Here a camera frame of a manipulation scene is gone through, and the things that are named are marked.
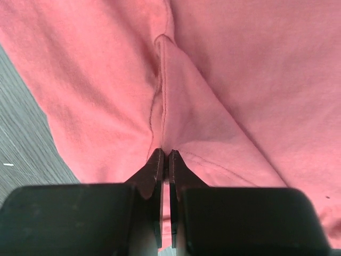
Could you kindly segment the red t shirt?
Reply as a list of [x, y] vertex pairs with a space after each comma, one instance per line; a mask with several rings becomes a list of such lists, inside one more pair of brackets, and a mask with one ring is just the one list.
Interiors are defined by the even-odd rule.
[[175, 149], [300, 189], [340, 248], [340, 1], [1, 1], [1, 45], [80, 182]]

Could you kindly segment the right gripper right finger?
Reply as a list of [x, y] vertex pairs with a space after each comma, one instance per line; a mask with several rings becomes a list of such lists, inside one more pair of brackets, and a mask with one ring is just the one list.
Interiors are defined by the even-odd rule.
[[310, 200], [294, 188], [211, 187], [169, 155], [177, 255], [331, 255]]

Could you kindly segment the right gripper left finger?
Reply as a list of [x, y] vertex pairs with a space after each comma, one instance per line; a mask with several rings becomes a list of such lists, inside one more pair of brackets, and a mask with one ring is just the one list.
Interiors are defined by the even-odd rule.
[[157, 255], [164, 152], [123, 183], [24, 186], [1, 207], [1, 255]]

